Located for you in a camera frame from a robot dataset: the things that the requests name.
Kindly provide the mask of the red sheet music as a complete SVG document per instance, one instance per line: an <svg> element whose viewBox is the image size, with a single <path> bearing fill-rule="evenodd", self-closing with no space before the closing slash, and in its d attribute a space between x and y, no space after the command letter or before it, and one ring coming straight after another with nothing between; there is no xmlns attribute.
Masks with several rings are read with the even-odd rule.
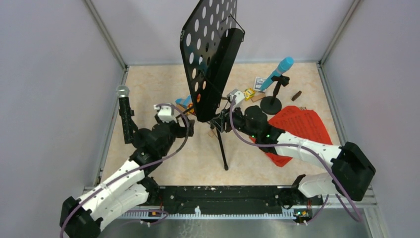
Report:
<svg viewBox="0 0 420 238"><path fill-rule="evenodd" d="M323 121L313 110L286 106L269 119L268 123L304 139L332 144Z"/></svg>

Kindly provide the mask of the black music stand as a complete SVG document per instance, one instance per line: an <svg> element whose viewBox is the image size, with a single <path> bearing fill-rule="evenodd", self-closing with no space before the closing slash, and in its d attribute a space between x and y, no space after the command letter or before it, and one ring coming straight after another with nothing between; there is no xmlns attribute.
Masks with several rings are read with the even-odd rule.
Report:
<svg viewBox="0 0 420 238"><path fill-rule="evenodd" d="M226 120L217 110L246 34L236 15L235 0L200 0L179 40L194 113L198 121L216 129L225 170L229 167L221 133Z"/></svg>

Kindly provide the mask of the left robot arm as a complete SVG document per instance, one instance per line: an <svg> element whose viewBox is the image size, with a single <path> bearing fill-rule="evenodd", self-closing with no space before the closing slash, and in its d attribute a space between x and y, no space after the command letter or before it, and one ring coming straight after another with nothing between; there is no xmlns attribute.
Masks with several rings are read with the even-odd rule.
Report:
<svg viewBox="0 0 420 238"><path fill-rule="evenodd" d="M184 146L194 135L195 121L158 120L151 129L133 131L131 144L135 151L105 181L87 193L68 197L62 204L59 237L97 238L106 227L136 205L153 205L159 188L150 177L163 161L173 157L169 151L178 138Z"/></svg>

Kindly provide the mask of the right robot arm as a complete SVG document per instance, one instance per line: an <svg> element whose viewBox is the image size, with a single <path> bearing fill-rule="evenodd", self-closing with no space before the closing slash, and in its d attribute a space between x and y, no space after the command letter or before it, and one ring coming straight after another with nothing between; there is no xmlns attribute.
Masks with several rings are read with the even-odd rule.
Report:
<svg viewBox="0 0 420 238"><path fill-rule="evenodd" d="M239 107L231 106L227 122L246 144L324 168L321 174L304 175L297 187L291 189L290 197L296 204L327 194L362 201L376 173L374 165L357 144L330 145L298 137L269 124L258 106L250 106L244 113Z"/></svg>

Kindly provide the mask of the blue toy microphone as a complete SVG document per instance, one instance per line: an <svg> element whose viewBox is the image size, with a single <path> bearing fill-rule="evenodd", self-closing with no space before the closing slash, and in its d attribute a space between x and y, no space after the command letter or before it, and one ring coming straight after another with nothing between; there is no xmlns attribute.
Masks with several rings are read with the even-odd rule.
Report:
<svg viewBox="0 0 420 238"><path fill-rule="evenodd" d="M271 73L271 75L261 85L260 91L264 92L274 82L273 78L280 77L283 73L287 72L292 67L294 62L295 61L292 57L284 58L275 68L275 70Z"/></svg>

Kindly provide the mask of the black round-base microphone stand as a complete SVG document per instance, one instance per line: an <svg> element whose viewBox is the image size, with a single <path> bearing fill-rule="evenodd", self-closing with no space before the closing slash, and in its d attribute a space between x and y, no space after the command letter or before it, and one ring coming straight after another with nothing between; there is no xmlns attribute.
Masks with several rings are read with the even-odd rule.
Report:
<svg viewBox="0 0 420 238"><path fill-rule="evenodd" d="M274 76L272 79L272 82L276 82L273 95L272 96L266 96L261 100L260 108L261 110L268 114L268 115L275 115L282 109L282 103L277 98L279 89L281 86L287 86L290 81L290 77L288 76Z"/></svg>

